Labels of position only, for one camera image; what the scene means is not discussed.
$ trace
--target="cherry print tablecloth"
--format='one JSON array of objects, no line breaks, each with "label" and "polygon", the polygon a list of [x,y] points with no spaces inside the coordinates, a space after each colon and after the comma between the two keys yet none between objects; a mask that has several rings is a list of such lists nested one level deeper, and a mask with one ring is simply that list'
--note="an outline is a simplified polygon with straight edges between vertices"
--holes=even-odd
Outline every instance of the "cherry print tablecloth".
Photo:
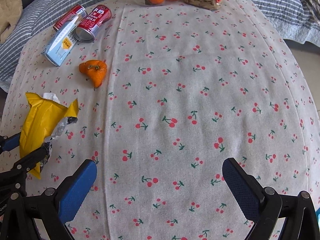
[{"label": "cherry print tablecloth", "polygon": [[[20,131],[27,91],[54,92],[66,106],[78,98],[80,110],[53,142],[42,179],[28,175],[28,193],[57,187],[90,158],[98,178],[67,223],[75,239],[244,239],[252,223],[221,174],[234,157],[263,186],[289,195],[307,190],[318,208],[316,108],[261,11],[250,0],[226,0],[215,12],[130,2],[106,0],[112,19],[59,68],[40,53],[52,28],[23,49],[0,133]],[[89,59],[108,64],[96,90],[78,71]],[[18,156],[18,149],[3,153],[2,170]]]}]

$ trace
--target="yellow label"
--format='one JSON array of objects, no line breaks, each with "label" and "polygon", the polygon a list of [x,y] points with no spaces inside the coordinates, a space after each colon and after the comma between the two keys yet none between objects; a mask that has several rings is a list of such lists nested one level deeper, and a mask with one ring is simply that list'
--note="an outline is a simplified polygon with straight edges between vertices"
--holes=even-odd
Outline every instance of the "yellow label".
[{"label": "yellow label", "polygon": [[64,38],[64,40],[62,41],[62,48],[63,49],[70,49],[72,43],[71,41],[69,41],[69,39],[66,37]]}]

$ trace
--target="tile floor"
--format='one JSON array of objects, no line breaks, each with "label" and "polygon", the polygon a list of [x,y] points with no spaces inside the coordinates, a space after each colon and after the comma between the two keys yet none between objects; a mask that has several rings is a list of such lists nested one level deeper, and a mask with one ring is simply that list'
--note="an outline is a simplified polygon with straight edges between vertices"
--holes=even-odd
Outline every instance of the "tile floor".
[{"label": "tile floor", "polygon": [[309,42],[302,45],[286,40],[286,43],[306,78],[318,114],[320,115],[320,48]]}]

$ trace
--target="milk carton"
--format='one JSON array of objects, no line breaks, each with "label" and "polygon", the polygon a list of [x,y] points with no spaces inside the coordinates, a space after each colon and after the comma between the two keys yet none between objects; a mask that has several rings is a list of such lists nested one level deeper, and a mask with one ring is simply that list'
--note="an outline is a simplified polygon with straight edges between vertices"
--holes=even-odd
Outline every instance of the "milk carton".
[{"label": "milk carton", "polygon": [[77,42],[77,39],[73,35],[73,30],[82,20],[83,17],[80,14],[71,16],[49,41],[43,54],[51,63],[56,66],[61,66],[74,44]]}]

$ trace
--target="gray striped fabric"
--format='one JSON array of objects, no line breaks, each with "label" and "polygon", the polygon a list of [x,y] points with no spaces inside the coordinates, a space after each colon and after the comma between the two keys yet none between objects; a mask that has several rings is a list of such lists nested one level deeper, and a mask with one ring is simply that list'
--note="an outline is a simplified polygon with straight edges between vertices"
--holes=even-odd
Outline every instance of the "gray striped fabric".
[{"label": "gray striped fabric", "polygon": [[[103,0],[35,0],[22,13],[20,21],[0,45],[0,86],[8,91],[24,44],[52,25],[74,4],[84,7]],[[305,0],[252,0],[284,39],[310,41],[320,47],[320,27],[311,19]]]}]

